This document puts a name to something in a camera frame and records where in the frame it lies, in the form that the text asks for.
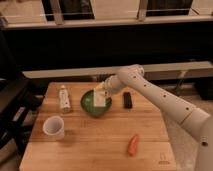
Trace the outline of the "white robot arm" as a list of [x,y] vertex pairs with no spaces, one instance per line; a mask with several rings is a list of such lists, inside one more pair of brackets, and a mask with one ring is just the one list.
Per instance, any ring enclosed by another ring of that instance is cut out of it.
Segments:
[[100,88],[108,96],[130,87],[169,115],[198,143],[194,171],[213,171],[213,116],[196,105],[152,84],[144,78],[144,69],[134,64],[121,67]]

